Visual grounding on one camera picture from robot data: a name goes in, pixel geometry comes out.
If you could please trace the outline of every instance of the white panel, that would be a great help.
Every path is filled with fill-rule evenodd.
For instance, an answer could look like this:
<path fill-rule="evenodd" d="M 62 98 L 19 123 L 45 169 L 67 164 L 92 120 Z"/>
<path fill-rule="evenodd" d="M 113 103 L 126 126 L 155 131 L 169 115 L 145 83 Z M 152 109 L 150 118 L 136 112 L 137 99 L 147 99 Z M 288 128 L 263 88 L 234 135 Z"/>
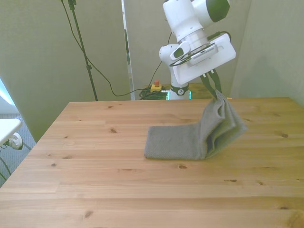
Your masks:
<path fill-rule="evenodd" d="M 231 95 L 304 105 L 304 1 L 254 0 Z"/>
<path fill-rule="evenodd" d="M 159 50 L 166 45 L 170 27 L 165 21 L 163 12 L 164 0 L 125 0 L 124 7 L 127 20 L 129 50 L 132 66 L 134 88 L 148 85 L 156 67 L 160 63 Z M 251 0 L 232 0 L 231 9 L 226 19 L 206 28 L 208 34 L 218 31 L 229 31 L 232 44 L 238 54 L 244 35 L 246 20 Z M 170 43 L 176 43 L 172 36 Z M 230 93 L 237 58 L 218 68 L 224 94 Z M 162 84 L 170 83 L 170 73 L 164 64 L 161 65 L 154 79 Z"/>
<path fill-rule="evenodd" d="M 76 14 L 89 58 L 116 93 L 129 92 L 121 0 L 77 0 Z M 0 76 L 35 140 L 69 102 L 94 100 L 59 0 L 0 1 L 0 34 Z M 130 99 L 92 72 L 99 100 Z"/>

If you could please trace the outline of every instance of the red button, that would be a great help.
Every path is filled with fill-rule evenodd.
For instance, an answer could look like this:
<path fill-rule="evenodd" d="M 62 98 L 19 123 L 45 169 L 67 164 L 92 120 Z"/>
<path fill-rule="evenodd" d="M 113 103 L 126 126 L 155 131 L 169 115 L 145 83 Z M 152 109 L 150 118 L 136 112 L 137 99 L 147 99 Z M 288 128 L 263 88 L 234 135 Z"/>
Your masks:
<path fill-rule="evenodd" d="M 154 85 L 155 85 L 155 87 L 159 87 L 160 86 L 160 81 L 159 80 L 155 80 L 154 81 Z"/>

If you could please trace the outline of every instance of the black cable bundle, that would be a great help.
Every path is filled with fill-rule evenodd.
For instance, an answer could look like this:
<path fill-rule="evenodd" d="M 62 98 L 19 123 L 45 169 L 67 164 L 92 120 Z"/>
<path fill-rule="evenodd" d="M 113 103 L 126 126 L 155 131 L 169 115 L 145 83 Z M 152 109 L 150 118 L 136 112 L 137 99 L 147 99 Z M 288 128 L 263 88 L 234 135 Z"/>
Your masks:
<path fill-rule="evenodd" d="M 150 92 L 151 86 L 143 89 L 140 94 L 140 100 L 165 100 L 167 97 L 167 93 L 162 93 L 161 91 Z"/>

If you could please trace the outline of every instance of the gray towel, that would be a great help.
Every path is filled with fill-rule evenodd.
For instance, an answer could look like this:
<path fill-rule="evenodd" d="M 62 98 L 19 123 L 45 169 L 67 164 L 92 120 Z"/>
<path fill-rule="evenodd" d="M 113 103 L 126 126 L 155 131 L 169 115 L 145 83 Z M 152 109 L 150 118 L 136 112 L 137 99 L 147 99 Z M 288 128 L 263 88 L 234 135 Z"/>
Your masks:
<path fill-rule="evenodd" d="M 198 123 L 149 128 L 144 156 L 203 160 L 219 153 L 247 129 L 228 99 L 216 90 Z"/>

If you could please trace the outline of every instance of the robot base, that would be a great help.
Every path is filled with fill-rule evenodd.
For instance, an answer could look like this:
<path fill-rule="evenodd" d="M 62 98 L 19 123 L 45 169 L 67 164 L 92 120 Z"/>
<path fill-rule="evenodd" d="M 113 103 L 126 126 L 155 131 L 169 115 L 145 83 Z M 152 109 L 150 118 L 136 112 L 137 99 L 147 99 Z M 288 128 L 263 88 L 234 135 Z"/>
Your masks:
<path fill-rule="evenodd" d="M 174 91 L 170 90 L 167 94 L 167 100 L 191 100 L 191 91 L 188 90 L 184 95 L 177 95 Z"/>

